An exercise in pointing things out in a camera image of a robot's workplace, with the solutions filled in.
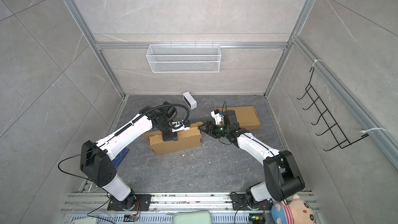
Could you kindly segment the cardboard sheet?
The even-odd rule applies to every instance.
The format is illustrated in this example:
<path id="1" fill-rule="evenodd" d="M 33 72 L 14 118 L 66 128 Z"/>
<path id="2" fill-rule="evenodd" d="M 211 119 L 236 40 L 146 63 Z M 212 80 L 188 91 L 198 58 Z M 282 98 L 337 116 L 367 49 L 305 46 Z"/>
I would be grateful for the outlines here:
<path id="1" fill-rule="evenodd" d="M 147 132 L 141 137 L 148 138 L 149 147 L 156 155 L 164 155 L 202 146 L 202 133 L 198 129 L 202 124 L 202 122 L 196 122 L 189 130 L 177 132 L 176 141 L 164 141 L 160 131 Z"/>

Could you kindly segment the cardboard box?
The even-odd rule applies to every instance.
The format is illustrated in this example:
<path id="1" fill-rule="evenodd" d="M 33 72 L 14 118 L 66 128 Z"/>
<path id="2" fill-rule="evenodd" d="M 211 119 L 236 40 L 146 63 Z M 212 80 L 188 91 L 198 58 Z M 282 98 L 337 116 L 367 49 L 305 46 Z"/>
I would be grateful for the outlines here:
<path id="1" fill-rule="evenodd" d="M 234 111 L 236 116 L 235 125 L 249 131 L 260 128 L 260 119 L 254 106 L 227 107 L 228 111 Z"/>

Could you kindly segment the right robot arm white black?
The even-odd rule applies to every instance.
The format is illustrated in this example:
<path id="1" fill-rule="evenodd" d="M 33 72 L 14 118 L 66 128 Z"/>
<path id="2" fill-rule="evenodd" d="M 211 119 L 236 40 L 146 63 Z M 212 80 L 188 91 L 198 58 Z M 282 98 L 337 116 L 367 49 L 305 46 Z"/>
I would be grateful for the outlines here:
<path id="1" fill-rule="evenodd" d="M 236 147 L 248 152 L 263 165 L 264 182 L 250 186 L 245 193 L 247 204 L 275 200 L 283 202 L 305 189 L 305 181 L 293 154 L 288 150 L 271 148 L 242 128 L 233 110 L 211 112 L 213 121 L 207 121 L 199 130 L 214 139 L 226 138 Z"/>

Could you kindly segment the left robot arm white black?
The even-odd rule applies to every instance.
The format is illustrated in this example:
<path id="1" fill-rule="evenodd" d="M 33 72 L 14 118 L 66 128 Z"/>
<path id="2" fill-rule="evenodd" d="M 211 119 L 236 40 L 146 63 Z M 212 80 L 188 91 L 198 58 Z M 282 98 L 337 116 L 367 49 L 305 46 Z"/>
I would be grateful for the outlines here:
<path id="1" fill-rule="evenodd" d="M 181 104 L 164 102 L 147 106 L 121 128 L 95 143 L 86 141 L 81 147 L 80 170 L 98 187 L 110 194 L 110 200 L 125 210 L 136 201 L 134 191 L 117 174 L 113 160 L 134 140 L 158 129 L 165 142 L 177 141 L 177 133 L 190 129 L 190 111 Z"/>

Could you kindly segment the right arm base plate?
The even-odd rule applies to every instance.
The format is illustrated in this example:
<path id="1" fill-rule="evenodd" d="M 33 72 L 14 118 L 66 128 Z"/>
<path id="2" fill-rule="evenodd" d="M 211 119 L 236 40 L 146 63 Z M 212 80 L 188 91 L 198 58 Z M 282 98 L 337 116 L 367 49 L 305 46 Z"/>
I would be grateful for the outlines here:
<path id="1" fill-rule="evenodd" d="M 236 192 L 231 192 L 229 197 L 232 201 L 232 206 L 235 211 L 238 209 L 242 211 L 270 211 L 273 206 L 272 199 L 264 200 L 258 203 L 250 203 L 246 199 L 245 194 L 238 194 Z"/>

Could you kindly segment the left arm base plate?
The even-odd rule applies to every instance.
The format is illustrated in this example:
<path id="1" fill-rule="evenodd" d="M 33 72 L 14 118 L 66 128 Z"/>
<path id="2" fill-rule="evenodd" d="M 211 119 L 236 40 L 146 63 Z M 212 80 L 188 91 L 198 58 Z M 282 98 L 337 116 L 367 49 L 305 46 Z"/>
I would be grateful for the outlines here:
<path id="1" fill-rule="evenodd" d="M 124 201 L 118 201 L 114 196 L 110 196 L 108 211 L 148 211 L 152 195 L 150 194 L 130 194 Z"/>

